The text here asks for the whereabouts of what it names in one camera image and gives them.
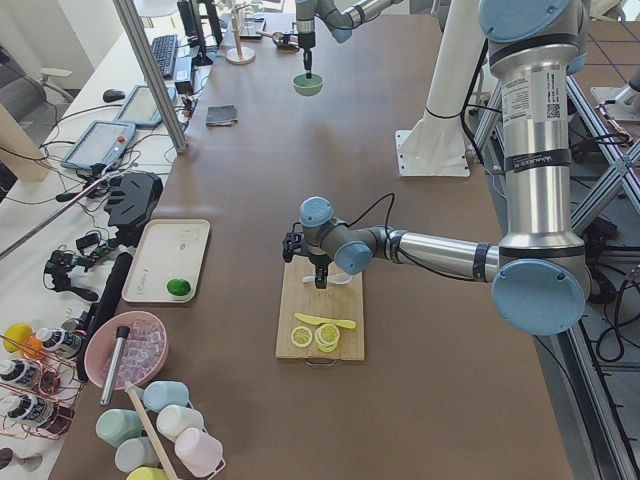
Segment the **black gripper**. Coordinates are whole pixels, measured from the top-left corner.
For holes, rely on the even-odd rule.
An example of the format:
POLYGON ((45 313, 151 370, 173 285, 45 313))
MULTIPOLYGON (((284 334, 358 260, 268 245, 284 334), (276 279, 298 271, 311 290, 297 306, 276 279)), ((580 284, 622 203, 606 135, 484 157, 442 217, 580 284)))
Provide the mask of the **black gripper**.
POLYGON ((314 285, 317 289, 326 289, 328 284, 328 267, 331 258, 327 254, 308 253, 309 261, 315 266, 314 285))
POLYGON ((305 69, 305 77, 307 79, 312 78, 312 48, 315 47, 315 32, 299 32, 298 44, 303 52, 303 66, 305 69))

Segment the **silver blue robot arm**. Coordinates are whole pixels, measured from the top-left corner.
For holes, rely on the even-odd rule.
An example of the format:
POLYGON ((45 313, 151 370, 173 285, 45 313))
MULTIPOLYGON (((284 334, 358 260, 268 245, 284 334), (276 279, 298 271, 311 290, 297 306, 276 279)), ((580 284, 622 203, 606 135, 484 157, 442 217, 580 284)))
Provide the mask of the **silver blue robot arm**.
POLYGON ((400 0, 361 0, 341 11, 331 0, 297 0, 295 16, 298 45, 303 50, 304 76, 312 77, 312 49, 316 46, 315 20, 321 20, 338 43, 359 26, 377 18, 400 0))
POLYGON ((412 264, 463 281, 488 282, 500 315, 533 335, 571 328, 582 316, 590 277, 570 222, 571 153, 567 77, 582 66, 585 1, 454 1, 422 119, 396 134, 404 176, 463 176, 461 132, 475 76, 488 64, 502 100, 508 230, 497 244, 358 228, 322 197, 305 200, 301 228, 283 256, 307 257, 315 283, 328 268, 364 271, 374 258, 412 264))

